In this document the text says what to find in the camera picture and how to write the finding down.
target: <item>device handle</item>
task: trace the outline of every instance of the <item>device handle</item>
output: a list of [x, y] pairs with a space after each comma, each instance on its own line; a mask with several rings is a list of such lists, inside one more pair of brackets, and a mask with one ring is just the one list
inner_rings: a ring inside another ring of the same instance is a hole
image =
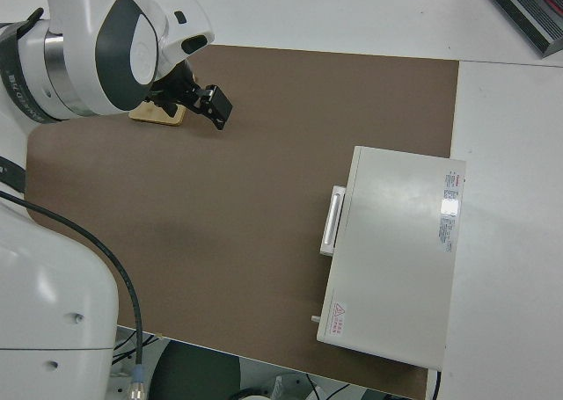
[[320, 253], [331, 257], [334, 254], [334, 245], [336, 243], [336, 233], [340, 223], [340, 213], [342, 212], [342, 205], [344, 203], [344, 195], [346, 187], [334, 186], [333, 194], [331, 195], [331, 204], [328, 208], [328, 215], [326, 216], [325, 232], [323, 233], [323, 240], [320, 245]]

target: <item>white table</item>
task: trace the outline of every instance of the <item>white table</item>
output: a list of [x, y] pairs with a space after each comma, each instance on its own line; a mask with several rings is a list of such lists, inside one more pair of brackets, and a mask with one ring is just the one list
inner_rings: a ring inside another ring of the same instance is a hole
[[[490, 0], [199, 1], [219, 44], [461, 60], [451, 156], [467, 183], [440, 398], [559, 398], [563, 52], [541, 60]], [[0, 19], [38, 5], [2, 0]]]

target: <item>black cable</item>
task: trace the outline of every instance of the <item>black cable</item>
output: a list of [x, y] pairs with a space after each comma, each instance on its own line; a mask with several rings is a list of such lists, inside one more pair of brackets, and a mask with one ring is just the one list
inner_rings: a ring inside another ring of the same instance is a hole
[[[151, 340], [154, 336], [150, 336], [148, 337], [144, 343], [143, 343], [143, 347], [146, 347], [147, 345], [152, 345], [153, 343], [156, 343], [158, 340], [160, 340], [160, 338], [155, 338], [154, 340]], [[115, 365], [117, 362], [121, 362], [122, 360], [126, 359], [129, 357], [129, 355], [131, 353], [134, 353], [135, 349], [131, 349], [128, 352], [124, 352], [124, 353], [119, 353], [119, 354], [115, 354], [113, 356], [113, 361], [112, 361], [112, 365]]]
[[[143, 341], [143, 345], [147, 345], [154, 337], [155, 336], [153, 336], [152, 334], [149, 335], [147, 337], [147, 339]], [[131, 354], [134, 351], [135, 351], [135, 349], [131, 349], [128, 352], [125, 352], [125, 353], [117, 353], [117, 354], [114, 355], [114, 358], [117, 358], [118, 356], [121, 356], [122, 354]]]
[[78, 234], [86, 237], [90, 242], [95, 244], [96, 247], [104, 253], [104, 255], [107, 256], [107, 258], [112, 262], [113, 266], [117, 269], [121, 278], [125, 282], [125, 286], [127, 287], [127, 290], [129, 292], [129, 296], [131, 297], [131, 303], [133, 304], [133, 312], [135, 314], [135, 331], [136, 331], [136, 336], [137, 336], [136, 337], [136, 348], [135, 348], [136, 349], [135, 364], [137, 364], [137, 365], [142, 364], [143, 363], [143, 322], [141, 321], [141, 306], [139, 305], [139, 299], [138, 299], [137, 294], [135, 292], [135, 288], [133, 287], [133, 282], [131, 281], [131, 279], [129, 278], [129, 276], [127, 274], [127, 271], [125, 271], [125, 268], [123, 268], [123, 265], [117, 259], [117, 257], [113, 254], [113, 252], [111, 252], [107, 248], [107, 246], [105, 246], [97, 237], [95, 237], [88, 230], [80, 227], [78, 224], [76, 224], [75, 222], [72, 222], [68, 218], [63, 217], [62, 215], [58, 215], [57, 213], [54, 213], [53, 211], [49, 211], [48, 209], [46, 209], [44, 207], [40, 207], [39, 205], [35, 205], [32, 202], [29, 202], [27, 200], [21, 200], [20, 198], [18, 198], [16, 196], [12, 196], [12, 195], [10, 195], [9, 193], [6, 193], [6, 192], [0, 191], [0, 198], [4, 198], [5, 200], [8, 200], [9, 202], [13, 202], [14, 204], [18, 204], [21, 207], [31, 209], [32, 211], [35, 211], [36, 213], [45, 215], [52, 220], [55, 220], [55, 221], [57, 221], [61, 224], [64, 224], [68, 228], [76, 231]]
[[317, 392], [317, 388], [315, 387], [315, 384], [313, 384], [313, 381], [311, 381], [309, 374], [305, 374], [305, 375], [307, 376], [307, 379], [309, 380], [309, 384], [312, 386], [313, 391], [315, 392], [315, 397], [317, 398], [317, 400], [320, 400], [320, 397], [318, 396], [318, 392]]
[[340, 387], [339, 389], [337, 389], [336, 391], [334, 391], [329, 397], [326, 398], [326, 400], [328, 400], [329, 398], [333, 398], [334, 396], [336, 396], [338, 393], [340, 393], [343, 389], [347, 389], [350, 386], [350, 384], [346, 384], [343, 387]]
[[432, 396], [432, 400], [437, 400], [438, 392], [440, 391], [440, 381], [442, 380], [442, 373], [438, 371], [436, 374], [436, 385], [434, 387], [434, 395]]
[[119, 343], [116, 347], [114, 347], [114, 350], [119, 349], [120, 347], [123, 347], [130, 339], [133, 338], [133, 336], [137, 333], [137, 331], [133, 331], [131, 334], [129, 334], [129, 337], [127, 337], [125, 339], [125, 341], [122, 341], [121, 343]]
[[[317, 388], [315, 387], [315, 384], [313, 383], [313, 381], [311, 380], [311, 377], [309, 376], [309, 374], [305, 374], [305, 376], [307, 377], [307, 380], [309, 381], [309, 384], [311, 385], [311, 387], [313, 388], [313, 391], [315, 392], [315, 397], [317, 398], [317, 400], [320, 400], [320, 397], [318, 396], [318, 392], [317, 392]], [[340, 387], [339, 389], [337, 389], [336, 391], [334, 391], [329, 397], [327, 397], [325, 400], [328, 400], [329, 398], [333, 398], [334, 396], [336, 396], [338, 393], [340, 393], [343, 389], [347, 389], [350, 386], [350, 384], [346, 384], [343, 387]]]

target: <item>cable connector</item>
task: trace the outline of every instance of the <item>cable connector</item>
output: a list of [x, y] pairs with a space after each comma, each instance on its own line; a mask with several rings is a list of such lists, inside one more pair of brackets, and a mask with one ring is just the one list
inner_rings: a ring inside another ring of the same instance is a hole
[[129, 385], [129, 400], [144, 400], [144, 367], [135, 365]]

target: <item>white box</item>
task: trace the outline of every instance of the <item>white box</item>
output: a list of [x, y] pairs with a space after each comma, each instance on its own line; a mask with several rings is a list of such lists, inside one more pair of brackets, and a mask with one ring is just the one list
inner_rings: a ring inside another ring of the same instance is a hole
[[442, 370], [465, 163], [356, 147], [317, 339]]

